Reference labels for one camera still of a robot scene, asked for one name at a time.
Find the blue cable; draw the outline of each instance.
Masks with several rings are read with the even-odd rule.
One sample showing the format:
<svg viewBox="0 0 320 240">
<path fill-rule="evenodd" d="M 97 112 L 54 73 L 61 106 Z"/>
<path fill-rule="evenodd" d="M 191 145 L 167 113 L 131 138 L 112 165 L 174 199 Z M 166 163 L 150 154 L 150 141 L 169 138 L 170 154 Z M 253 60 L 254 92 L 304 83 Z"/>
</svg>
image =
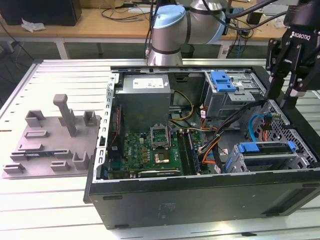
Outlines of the blue cable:
<svg viewBox="0 0 320 240">
<path fill-rule="evenodd" d="M 239 48 L 238 48 L 238 53 L 236 55 L 236 58 L 240 58 L 240 49 L 241 49 L 241 36 L 240 36 L 240 40 L 239 40 Z"/>
<path fill-rule="evenodd" d="M 256 142 L 257 139 L 255 137 L 255 134 L 254 134 L 254 130 L 252 129 L 252 123 L 254 122 L 255 118 L 262 118 L 264 119 L 265 117 L 262 116 L 262 115 L 259 115 L 259 114 L 256 114 L 256 115 L 253 115 L 252 118 L 249 120 L 249 123 L 248 123 L 248 130 L 249 130 L 249 134 L 250 134 L 250 137 L 252 138 L 252 141 L 253 142 Z"/>
</svg>

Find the motherboard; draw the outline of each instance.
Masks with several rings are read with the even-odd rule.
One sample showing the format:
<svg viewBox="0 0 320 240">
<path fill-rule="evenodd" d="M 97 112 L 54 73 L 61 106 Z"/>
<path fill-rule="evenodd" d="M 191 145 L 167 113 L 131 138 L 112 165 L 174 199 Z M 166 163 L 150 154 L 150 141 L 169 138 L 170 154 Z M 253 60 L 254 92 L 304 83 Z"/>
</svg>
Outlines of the motherboard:
<svg viewBox="0 0 320 240">
<path fill-rule="evenodd" d="M 126 133 L 123 157 L 110 161 L 109 179 L 194 174 L 199 168 L 197 152 L 201 144 L 196 131 L 155 127 L 149 132 Z"/>
</svg>

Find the robotiq logo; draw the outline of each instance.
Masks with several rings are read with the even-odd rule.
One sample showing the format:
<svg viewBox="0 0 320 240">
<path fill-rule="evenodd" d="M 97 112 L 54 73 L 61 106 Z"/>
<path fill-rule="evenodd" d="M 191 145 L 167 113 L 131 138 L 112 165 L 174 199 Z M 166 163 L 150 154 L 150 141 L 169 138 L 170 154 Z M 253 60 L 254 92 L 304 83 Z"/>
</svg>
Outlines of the robotiq logo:
<svg viewBox="0 0 320 240">
<path fill-rule="evenodd" d="M 291 38 L 291 39 L 292 39 L 292 38 L 298 38 L 298 39 L 303 39 L 303 40 L 308 40 L 308 41 L 310 41 L 311 36 L 310 36 L 310 35 L 307 35 L 307 34 L 301 34 L 301 33 L 294 32 L 294 31 L 293 31 L 293 32 L 291 33 L 290 38 Z"/>
</svg>

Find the green floor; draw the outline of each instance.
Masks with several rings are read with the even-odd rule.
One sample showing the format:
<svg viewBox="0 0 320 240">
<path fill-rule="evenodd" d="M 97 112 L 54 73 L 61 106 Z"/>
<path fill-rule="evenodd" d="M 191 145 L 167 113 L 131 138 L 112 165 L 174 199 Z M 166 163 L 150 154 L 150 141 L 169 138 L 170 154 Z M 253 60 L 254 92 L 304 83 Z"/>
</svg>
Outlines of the green floor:
<svg viewBox="0 0 320 240">
<path fill-rule="evenodd" d="M 72 59 L 141 59 L 143 58 L 144 45 L 141 43 L 103 43 L 104 53 L 99 55 L 96 43 L 67 43 L 66 48 Z M 55 43 L 25 42 L 23 47 L 35 59 L 60 59 Z M 19 68 L 13 63 L 19 52 L 19 45 L 14 48 L 14 53 L 2 54 L 0 59 L 0 100 L 4 103 L 19 83 L 25 72 L 32 64 L 32 60 L 20 51 L 17 61 L 23 65 Z M 212 59 L 219 53 L 218 45 L 195 45 L 193 58 Z M 243 59 L 266 58 L 266 46 L 248 46 L 241 56 Z M 236 58 L 237 53 L 231 53 L 229 58 Z"/>
</svg>

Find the gray vertical post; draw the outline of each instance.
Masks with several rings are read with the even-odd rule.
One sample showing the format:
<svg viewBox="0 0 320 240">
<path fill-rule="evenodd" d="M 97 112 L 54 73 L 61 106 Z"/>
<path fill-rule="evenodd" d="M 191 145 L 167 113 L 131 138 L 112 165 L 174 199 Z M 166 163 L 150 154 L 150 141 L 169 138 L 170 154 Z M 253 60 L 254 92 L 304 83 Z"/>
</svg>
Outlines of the gray vertical post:
<svg viewBox="0 0 320 240">
<path fill-rule="evenodd" d="M 59 108 L 70 136 L 75 137 L 77 129 L 76 125 L 74 124 L 73 117 L 71 116 L 69 108 L 67 106 L 67 100 L 68 96 L 66 94 L 56 94 L 53 98 L 53 104 Z"/>
</svg>

